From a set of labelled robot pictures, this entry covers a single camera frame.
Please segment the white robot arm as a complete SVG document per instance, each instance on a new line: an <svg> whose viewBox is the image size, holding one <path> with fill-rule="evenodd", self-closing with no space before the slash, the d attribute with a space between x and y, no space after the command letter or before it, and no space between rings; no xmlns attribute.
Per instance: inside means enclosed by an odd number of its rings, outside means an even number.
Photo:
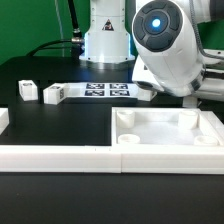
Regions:
<svg viewBox="0 0 224 224"><path fill-rule="evenodd" d="M134 61L139 87L176 97L224 102L224 76L207 68L224 58L205 52L197 25L224 19L224 0L131 0L132 27L125 29L125 0L90 0L84 64L105 68Z"/></svg>

